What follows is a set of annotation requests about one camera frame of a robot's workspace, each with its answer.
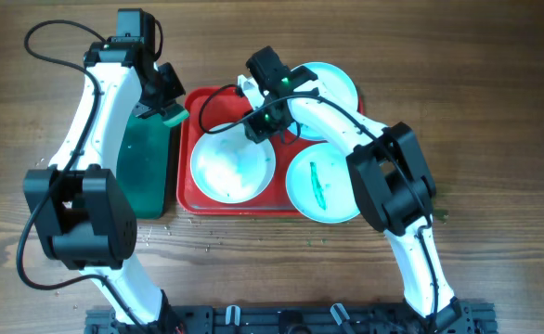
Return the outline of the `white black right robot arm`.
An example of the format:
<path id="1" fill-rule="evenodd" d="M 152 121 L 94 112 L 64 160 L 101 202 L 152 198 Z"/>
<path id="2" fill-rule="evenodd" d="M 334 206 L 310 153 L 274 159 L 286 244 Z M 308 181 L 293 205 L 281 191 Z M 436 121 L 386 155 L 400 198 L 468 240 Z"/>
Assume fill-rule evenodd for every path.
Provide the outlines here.
<path id="1" fill-rule="evenodd" d="M 269 137 L 278 129 L 275 113 L 303 123 L 345 157 L 356 206 L 389 240 L 403 283 L 406 304 L 429 332 L 451 325 L 457 298 L 445 278 L 434 245 L 436 185 L 412 129 L 387 126 L 362 114 L 331 83 L 304 68 L 266 83 L 256 75 L 238 78 L 253 107 L 249 129 Z"/>

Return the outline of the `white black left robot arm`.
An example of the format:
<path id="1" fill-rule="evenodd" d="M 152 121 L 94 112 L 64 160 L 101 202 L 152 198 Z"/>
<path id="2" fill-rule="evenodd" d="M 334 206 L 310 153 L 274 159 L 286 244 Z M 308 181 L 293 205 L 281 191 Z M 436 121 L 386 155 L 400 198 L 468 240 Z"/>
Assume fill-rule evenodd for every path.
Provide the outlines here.
<path id="1" fill-rule="evenodd" d="M 23 252 L 32 230 L 45 256 L 79 272 L 70 282 L 93 281 L 128 330 L 173 333 L 183 323 L 165 293 L 134 254 L 136 215 L 116 179 L 131 116 L 160 116 L 168 127 L 188 117 L 176 103 L 185 90 L 173 67 L 143 37 L 93 43 L 81 71 L 85 87 L 70 131 L 44 170 L 30 170 L 23 191 L 31 210 L 17 249 L 17 272 L 34 289 Z"/>

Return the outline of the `green yellow scrub sponge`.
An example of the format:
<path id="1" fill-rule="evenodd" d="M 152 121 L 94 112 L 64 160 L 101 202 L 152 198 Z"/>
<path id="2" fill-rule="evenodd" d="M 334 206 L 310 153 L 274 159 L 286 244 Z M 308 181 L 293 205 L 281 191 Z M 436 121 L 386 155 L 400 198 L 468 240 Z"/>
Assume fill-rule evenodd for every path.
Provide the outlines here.
<path id="1" fill-rule="evenodd" d="M 165 110 L 162 122 L 169 128 L 174 128 L 189 117 L 189 112 L 180 104 L 175 103 Z"/>

